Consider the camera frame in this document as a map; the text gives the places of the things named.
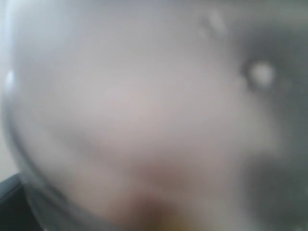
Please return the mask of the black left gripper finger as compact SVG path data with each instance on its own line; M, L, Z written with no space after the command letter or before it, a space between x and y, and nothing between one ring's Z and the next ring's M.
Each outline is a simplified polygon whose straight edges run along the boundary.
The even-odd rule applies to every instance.
M0 183L0 231L42 231L17 174Z

